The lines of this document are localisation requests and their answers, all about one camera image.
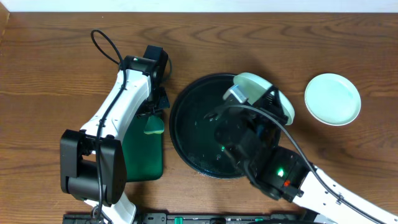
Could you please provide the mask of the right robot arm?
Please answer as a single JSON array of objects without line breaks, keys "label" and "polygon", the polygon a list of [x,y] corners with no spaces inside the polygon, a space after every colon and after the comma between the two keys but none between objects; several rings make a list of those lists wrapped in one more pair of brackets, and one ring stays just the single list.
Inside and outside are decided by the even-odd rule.
[{"label": "right robot arm", "polygon": [[216,142],[263,194],[316,212],[332,223],[397,223],[397,215],[341,186],[313,165],[301,148],[292,151],[279,145],[287,117],[276,87],[262,97],[271,111],[249,105],[238,85],[229,88],[223,99],[224,104],[215,109],[221,120]]}]

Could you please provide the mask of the green sponge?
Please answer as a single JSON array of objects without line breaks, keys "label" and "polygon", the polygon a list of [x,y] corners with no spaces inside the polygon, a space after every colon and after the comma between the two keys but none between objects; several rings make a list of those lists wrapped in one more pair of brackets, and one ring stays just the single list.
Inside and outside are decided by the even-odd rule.
[{"label": "green sponge", "polygon": [[155,115],[149,116],[144,128],[145,134],[162,134],[164,132],[163,120]]}]

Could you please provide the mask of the light green plate front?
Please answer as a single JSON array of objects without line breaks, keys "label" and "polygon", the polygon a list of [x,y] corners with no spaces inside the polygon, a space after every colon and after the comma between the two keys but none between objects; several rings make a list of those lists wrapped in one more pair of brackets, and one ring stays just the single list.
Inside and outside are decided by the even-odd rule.
[{"label": "light green plate front", "polygon": [[[253,105],[271,86],[272,83],[253,73],[240,73],[233,78],[233,83],[239,85],[239,89],[248,99],[248,103]],[[284,114],[288,117],[287,125],[294,121],[295,110],[288,98],[280,91],[280,102]]]}]

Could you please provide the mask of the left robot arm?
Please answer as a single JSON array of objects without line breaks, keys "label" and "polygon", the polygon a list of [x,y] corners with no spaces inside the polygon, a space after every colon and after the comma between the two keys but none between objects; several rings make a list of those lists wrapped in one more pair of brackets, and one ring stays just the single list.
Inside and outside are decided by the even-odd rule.
[{"label": "left robot arm", "polygon": [[133,223],[136,206],[124,188],[127,169],[122,143],[131,121],[169,108],[162,83],[169,56],[149,45],[143,57],[126,56],[119,62],[109,95],[80,130],[65,130],[60,138],[60,187],[93,207],[80,223]]}]

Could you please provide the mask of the light green plate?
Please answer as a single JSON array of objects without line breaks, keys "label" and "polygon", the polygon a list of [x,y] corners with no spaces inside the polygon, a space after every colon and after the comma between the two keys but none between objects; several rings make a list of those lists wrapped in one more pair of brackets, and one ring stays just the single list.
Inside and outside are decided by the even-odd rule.
[{"label": "light green plate", "polygon": [[[233,83],[239,85],[239,89],[248,99],[248,103],[253,105],[271,86],[272,83],[253,73],[240,73],[233,78]],[[288,117],[287,125],[294,121],[295,110],[288,98],[280,91],[280,102],[284,114]]]},{"label": "light green plate", "polygon": [[315,119],[330,126],[347,125],[361,111],[358,89],[347,78],[335,73],[323,73],[311,79],[304,101]]}]

